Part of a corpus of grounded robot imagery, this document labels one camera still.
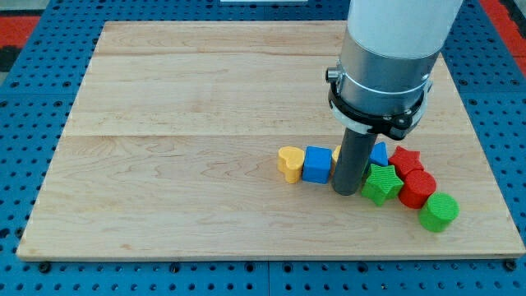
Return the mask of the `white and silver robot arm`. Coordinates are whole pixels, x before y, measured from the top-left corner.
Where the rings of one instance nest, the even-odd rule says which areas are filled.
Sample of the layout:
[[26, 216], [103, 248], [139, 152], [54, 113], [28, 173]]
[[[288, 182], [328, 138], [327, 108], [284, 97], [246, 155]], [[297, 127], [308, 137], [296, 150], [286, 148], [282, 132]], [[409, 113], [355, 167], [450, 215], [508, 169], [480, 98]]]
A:
[[427, 108], [430, 75], [462, 0], [352, 0], [327, 69], [329, 104], [349, 130], [404, 139]]

